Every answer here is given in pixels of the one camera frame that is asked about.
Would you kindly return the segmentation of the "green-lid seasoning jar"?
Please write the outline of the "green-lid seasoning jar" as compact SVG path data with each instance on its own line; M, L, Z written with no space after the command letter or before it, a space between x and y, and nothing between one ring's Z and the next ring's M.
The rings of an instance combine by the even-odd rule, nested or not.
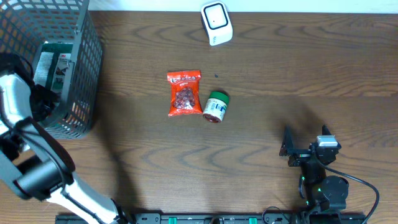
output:
M220 91L212 91L203 110L203 117L212 123L222 122L229 104L229 96Z

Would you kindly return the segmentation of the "red snack bag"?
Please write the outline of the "red snack bag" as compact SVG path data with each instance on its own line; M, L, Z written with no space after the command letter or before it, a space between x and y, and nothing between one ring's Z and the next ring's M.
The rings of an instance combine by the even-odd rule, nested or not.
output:
M199 70L169 72L167 81L170 83L171 97L169 117L183 114L202 114L199 98Z

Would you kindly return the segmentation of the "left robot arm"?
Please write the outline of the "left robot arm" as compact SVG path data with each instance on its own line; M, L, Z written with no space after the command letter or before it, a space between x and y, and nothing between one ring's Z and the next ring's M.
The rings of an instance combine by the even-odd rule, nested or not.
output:
M18 197L61 205L87 223L134 223L78 176L69 153L34 119L33 99L53 95L34 83L27 59L1 54L1 180Z

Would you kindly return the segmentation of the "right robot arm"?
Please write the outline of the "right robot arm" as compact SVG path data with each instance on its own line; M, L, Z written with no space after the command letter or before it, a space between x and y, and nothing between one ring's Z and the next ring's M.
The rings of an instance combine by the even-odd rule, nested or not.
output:
M341 223L346 208L349 183L345 178L326 174L326 166L336 160L341 144L326 126L307 149L294 146L293 135L285 128L279 155L288 157L288 166L300 167L298 191L307 207L290 217L290 223Z

